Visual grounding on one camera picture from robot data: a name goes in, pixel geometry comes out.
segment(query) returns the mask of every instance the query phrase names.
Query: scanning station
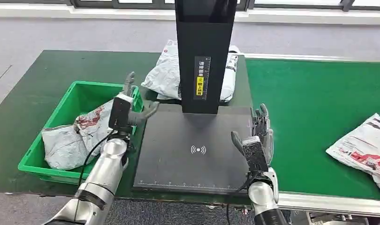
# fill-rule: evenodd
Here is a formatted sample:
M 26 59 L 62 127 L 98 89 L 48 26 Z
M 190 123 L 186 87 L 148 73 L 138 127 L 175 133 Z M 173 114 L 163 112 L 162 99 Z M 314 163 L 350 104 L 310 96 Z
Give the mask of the scanning station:
M 175 5 L 182 105 L 160 104 L 148 119 L 133 188 L 228 194 L 248 172 L 230 132 L 252 129 L 249 107 L 219 103 L 236 1 Z

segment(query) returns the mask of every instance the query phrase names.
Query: black cable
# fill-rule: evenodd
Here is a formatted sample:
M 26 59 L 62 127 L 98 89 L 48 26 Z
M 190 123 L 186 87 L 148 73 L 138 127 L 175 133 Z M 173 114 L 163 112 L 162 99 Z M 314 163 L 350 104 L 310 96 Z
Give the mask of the black cable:
M 229 199 L 230 199 L 231 197 L 233 197 L 233 195 L 235 195 L 235 194 L 237 194 L 238 192 L 240 192 L 240 191 L 241 191 L 242 189 L 244 189 L 245 187 L 249 186 L 250 183 L 253 181 L 253 179 L 255 179 L 256 176 L 257 176 L 257 173 L 254 174 L 252 177 L 249 177 L 249 178 L 243 183 L 243 185 L 241 185 L 241 187 L 239 187 L 237 190 L 235 190 L 234 192 L 230 193 L 230 195 L 229 195 Z M 230 225 L 230 218 L 229 218 L 229 216 L 228 216 L 228 208 L 229 208 L 229 206 L 230 206 L 230 204 L 227 203 L 227 205 L 226 205 L 226 219 L 227 219 L 227 221 L 228 221 L 228 225 Z
M 85 171 L 85 166 L 86 166 L 86 162 L 88 162 L 88 159 L 89 157 L 91 157 L 91 154 L 93 153 L 93 151 L 100 145 L 102 144 L 103 141 L 105 141 L 112 133 L 114 132 L 114 130 L 112 130 L 109 134 L 107 134 L 106 137 L 104 137 L 102 140 L 100 140 L 93 148 L 92 150 L 88 153 L 88 155 L 86 156 L 85 158 L 85 161 L 84 161 L 84 164 L 82 165 L 82 170 L 81 170 L 81 174 L 79 175 L 79 180 L 78 180 L 78 187 L 77 189 L 79 188 L 79 186 L 81 186 L 81 181 L 82 181 L 82 177 L 84 175 L 84 171 Z

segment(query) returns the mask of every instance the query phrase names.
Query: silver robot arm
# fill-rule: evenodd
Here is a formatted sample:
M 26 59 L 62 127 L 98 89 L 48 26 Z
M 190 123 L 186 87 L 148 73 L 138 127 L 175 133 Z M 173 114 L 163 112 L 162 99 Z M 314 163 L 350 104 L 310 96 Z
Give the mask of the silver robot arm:
M 94 168 L 74 197 L 44 225 L 103 224 L 114 195 L 128 166 L 127 143 L 118 138 L 109 140 Z
M 140 125 L 151 117 L 158 102 L 150 104 L 143 112 L 132 112 L 134 73 L 125 80 L 123 90 L 114 98 L 108 126 L 115 132 L 104 145 L 91 173 L 74 197 L 43 225 L 101 225 L 105 222 L 114 195 L 120 184 L 122 172 L 127 168 L 126 157 L 133 125 Z
M 287 225 L 278 208 L 277 174 L 270 166 L 273 153 L 273 130 L 270 128 L 269 112 L 265 104 L 255 111 L 252 136 L 244 140 L 235 131 L 231 139 L 235 147 L 247 160 L 248 197 L 255 210 L 256 225 Z

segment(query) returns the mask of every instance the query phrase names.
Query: label sticker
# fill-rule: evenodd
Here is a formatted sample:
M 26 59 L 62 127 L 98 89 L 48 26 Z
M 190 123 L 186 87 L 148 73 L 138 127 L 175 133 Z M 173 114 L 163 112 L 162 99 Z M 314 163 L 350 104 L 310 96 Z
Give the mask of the label sticker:
M 211 57 L 194 57 L 194 99 L 206 100 Z

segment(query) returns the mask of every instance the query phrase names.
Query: gray carpet floor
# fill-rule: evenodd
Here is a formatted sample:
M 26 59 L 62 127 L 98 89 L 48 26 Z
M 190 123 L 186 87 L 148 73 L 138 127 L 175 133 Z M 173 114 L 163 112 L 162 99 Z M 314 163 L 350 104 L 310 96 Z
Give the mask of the gray carpet floor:
M 174 22 L 0 19 L 0 103 L 44 49 L 160 52 L 175 39 Z M 245 53 L 380 58 L 380 26 L 235 23 L 232 44 Z M 0 193 L 0 225 L 45 222 L 66 197 Z M 232 224 L 253 224 L 230 211 Z M 226 224 L 225 210 L 181 203 L 116 201 L 109 225 Z

